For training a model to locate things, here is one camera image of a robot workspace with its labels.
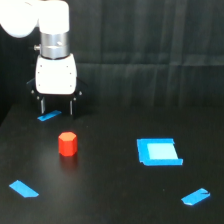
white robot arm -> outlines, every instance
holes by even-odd
[[[76,65],[69,49],[69,6],[64,1],[0,0],[0,24],[23,38],[39,27],[41,44],[35,85],[41,94],[70,95],[76,89]]]

blue square frame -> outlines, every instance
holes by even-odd
[[[165,139],[137,139],[139,161],[146,166],[181,166],[183,159],[150,159],[147,145],[150,143],[170,143],[174,144],[172,138]]]

blue tape strip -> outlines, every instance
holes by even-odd
[[[175,144],[172,138],[145,138],[139,139],[140,141],[150,144],[150,143],[170,143]]]
[[[183,159],[149,159],[144,160],[143,164],[146,166],[181,166]]]
[[[55,110],[55,111],[53,111],[53,112],[51,112],[49,114],[45,114],[45,115],[43,115],[41,117],[38,117],[37,119],[40,120],[40,121],[46,121],[46,120],[48,120],[48,119],[50,119],[52,117],[55,117],[55,116],[57,116],[59,114],[61,114],[61,111]]]
[[[205,190],[204,188],[201,188],[192,194],[189,194],[188,196],[182,198],[184,204],[186,205],[195,205],[196,203],[208,198],[210,196],[210,193]]]
[[[181,166],[183,159],[150,159],[148,144],[174,144],[173,139],[137,139],[139,161],[146,166]]]
[[[37,197],[39,194],[26,186],[21,181],[17,180],[14,183],[10,184],[9,187],[11,187],[14,191],[22,195],[24,198],[28,197]]]

red block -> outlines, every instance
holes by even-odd
[[[73,156],[78,151],[77,136],[72,132],[63,132],[58,137],[59,153],[63,156]]]

white square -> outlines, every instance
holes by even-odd
[[[171,143],[147,144],[150,159],[178,159],[174,145]]]

